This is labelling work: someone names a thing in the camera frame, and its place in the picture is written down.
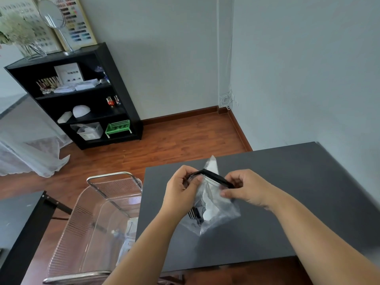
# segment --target floor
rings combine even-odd
[[[245,152],[245,148],[228,114],[210,113],[147,125],[141,141],[111,144],[84,151],[70,144],[61,150],[61,157],[71,155],[69,163],[53,177],[46,179],[35,173],[0,177],[0,196],[7,198],[46,190],[50,196],[73,207],[80,192],[86,188],[86,178],[89,176],[129,171],[144,182],[146,167],[241,152]],[[61,212],[55,214],[64,217]],[[62,220],[50,222],[23,285],[42,283],[65,223]],[[311,284],[305,274],[294,258],[277,259],[195,273],[188,277],[187,284]],[[228,283],[218,281],[226,275],[229,276],[226,279]]]

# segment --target vase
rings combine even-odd
[[[17,44],[21,54],[27,60],[33,60],[37,58],[46,57],[46,53],[37,43],[29,43],[29,44]]]

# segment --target flower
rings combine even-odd
[[[31,24],[17,13],[0,17],[0,32],[0,44],[6,44],[8,39],[7,44],[27,45],[36,37]]]

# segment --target green basket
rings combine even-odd
[[[132,133],[131,129],[129,128],[129,124],[129,120],[108,124],[106,129],[107,137],[109,138],[110,134],[120,133],[124,131],[130,131],[130,133]]]

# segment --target white dome-shaped object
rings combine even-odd
[[[90,111],[90,107],[86,105],[78,105],[73,108],[73,115],[75,118],[79,118],[88,114]]]

